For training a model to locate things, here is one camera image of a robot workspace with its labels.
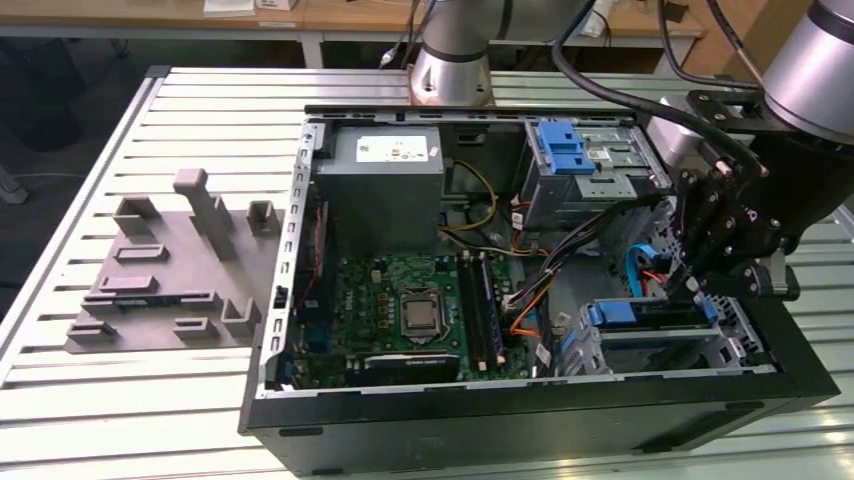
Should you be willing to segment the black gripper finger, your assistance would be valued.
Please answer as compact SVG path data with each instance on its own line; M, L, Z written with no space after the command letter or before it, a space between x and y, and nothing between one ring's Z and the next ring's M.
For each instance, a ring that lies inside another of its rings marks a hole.
M782 251L733 267L710 270L700 275L698 282L705 293L722 297L794 301L801 296L794 269Z
M680 265L669 277L669 300L686 304L700 290L721 295L716 286L732 276L738 260L726 253L738 221L734 202L742 187L720 171L686 169L678 175L672 228L680 243Z

